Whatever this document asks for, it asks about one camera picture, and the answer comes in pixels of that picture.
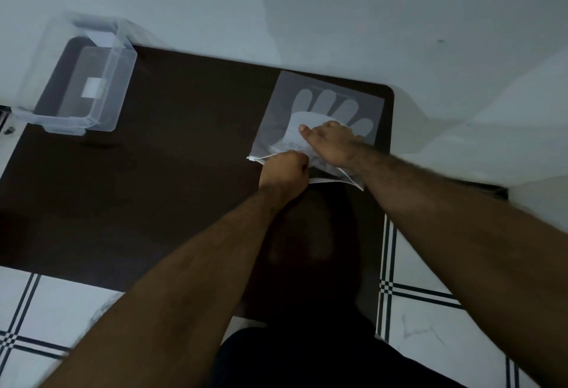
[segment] person's left hand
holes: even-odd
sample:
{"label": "person's left hand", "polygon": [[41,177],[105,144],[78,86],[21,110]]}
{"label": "person's left hand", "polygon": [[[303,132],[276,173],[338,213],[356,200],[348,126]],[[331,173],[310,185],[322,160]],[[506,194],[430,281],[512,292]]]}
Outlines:
{"label": "person's left hand", "polygon": [[307,188],[308,163],[308,155],[296,151],[271,156],[262,167],[259,189],[277,189],[282,202],[287,204]]}

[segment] person's left arm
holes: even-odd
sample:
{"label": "person's left arm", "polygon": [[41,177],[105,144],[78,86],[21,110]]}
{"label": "person's left arm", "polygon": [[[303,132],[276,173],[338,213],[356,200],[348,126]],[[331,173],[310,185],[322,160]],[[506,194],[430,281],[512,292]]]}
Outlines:
{"label": "person's left arm", "polygon": [[258,192],[142,277],[41,387],[203,384],[268,226],[308,185],[307,165],[293,151],[268,159]]}

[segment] plastic bag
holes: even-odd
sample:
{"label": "plastic bag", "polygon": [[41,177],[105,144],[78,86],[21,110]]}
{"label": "plastic bag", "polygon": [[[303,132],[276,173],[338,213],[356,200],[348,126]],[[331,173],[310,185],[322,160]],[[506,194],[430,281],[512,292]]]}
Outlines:
{"label": "plastic bag", "polygon": [[329,120],[349,126],[373,145],[385,100],[288,71],[280,72],[248,159],[264,164],[277,153],[295,150],[309,156],[309,182],[345,182],[363,190],[353,172],[321,159],[298,131]]}

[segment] hand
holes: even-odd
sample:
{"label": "hand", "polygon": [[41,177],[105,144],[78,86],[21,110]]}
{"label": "hand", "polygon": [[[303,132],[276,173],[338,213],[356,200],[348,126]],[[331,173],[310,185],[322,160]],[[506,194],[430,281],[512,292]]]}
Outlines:
{"label": "hand", "polygon": [[335,120],[313,130],[300,125],[298,131],[325,162],[339,168],[353,167],[355,155],[364,142],[361,135],[355,136],[351,128]]}
{"label": "hand", "polygon": [[286,205],[308,187],[308,163],[308,155],[296,151],[269,157],[260,173],[259,189],[278,190]]}

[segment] dark pants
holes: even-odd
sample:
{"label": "dark pants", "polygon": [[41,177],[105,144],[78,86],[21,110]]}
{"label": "dark pants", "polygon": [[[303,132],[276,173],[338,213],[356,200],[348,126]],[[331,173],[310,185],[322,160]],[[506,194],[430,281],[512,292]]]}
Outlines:
{"label": "dark pants", "polygon": [[219,349],[209,387],[462,386],[374,337],[352,304],[298,307]]}

